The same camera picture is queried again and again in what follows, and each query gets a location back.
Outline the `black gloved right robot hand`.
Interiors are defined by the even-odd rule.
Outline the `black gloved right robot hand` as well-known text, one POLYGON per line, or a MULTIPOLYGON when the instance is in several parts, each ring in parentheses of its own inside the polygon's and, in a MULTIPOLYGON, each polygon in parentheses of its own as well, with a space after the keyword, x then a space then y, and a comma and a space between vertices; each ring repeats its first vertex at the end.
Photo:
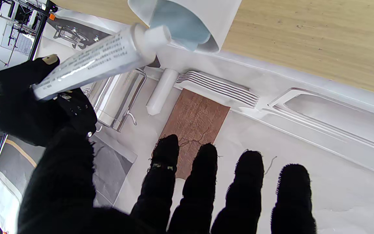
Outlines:
POLYGON ((80 88, 47 101, 35 97, 32 86, 59 64, 53 54, 0 71, 0 132, 41 147, 65 128, 86 137, 95 133, 97 117, 80 88))

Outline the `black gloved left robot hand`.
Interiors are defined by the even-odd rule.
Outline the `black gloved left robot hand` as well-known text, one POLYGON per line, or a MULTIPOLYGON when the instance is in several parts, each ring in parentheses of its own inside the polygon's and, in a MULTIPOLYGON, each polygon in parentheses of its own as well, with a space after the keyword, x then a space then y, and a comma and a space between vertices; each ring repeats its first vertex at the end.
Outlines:
POLYGON ((131 212, 95 207, 94 149, 65 129, 34 169, 18 216, 19 234, 255 234, 262 210, 264 163, 258 151, 239 158, 224 208, 212 221, 217 150, 202 145, 193 160, 180 204, 171 213, 179 156, 177 135, 159 139, 131 212))

